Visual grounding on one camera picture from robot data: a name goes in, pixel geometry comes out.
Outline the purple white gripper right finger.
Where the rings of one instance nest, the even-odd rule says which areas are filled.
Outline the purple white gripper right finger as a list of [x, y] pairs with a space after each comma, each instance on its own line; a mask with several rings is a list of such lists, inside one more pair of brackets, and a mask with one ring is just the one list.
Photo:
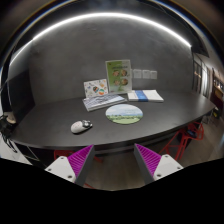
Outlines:
[[170, 155], [159, 155], [139, 144], [134, 145], [134, 155], [145, 184], [160, 180], [182, 169]]

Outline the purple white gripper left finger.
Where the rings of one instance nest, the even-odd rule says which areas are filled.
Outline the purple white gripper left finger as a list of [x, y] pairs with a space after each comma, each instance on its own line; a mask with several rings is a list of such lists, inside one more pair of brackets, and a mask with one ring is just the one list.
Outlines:
[[59, 156], [46, 168], [46, 171], [76, 185], [83, 186], [94, 156], [94, 146], [89, 145], [68, 157]]

